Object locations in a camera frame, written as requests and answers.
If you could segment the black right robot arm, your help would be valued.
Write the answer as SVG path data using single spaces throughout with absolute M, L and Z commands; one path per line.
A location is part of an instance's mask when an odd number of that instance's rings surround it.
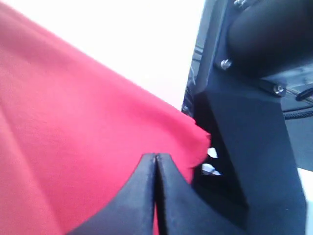
M 219 234 L 310 235 L 312 172 L 296 163 L 282 110 L 295 83 L 311 82 L 310 0 L 207 0 L 195 53 L 193 116 L 217 156 L 196 168 L 193 188 Z

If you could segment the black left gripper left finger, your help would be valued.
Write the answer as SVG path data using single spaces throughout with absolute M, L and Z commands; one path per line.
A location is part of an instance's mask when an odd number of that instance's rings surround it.
M 154 222 L 156 155 L 141 157 L 117 195 L 70 235 L 151 235 Z

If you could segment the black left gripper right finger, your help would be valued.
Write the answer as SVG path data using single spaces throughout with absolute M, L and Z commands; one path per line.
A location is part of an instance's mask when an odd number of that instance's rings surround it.
M 169 154 L 156 155 L 156 215 L 160 235 L 243 235 L 185 181 Z

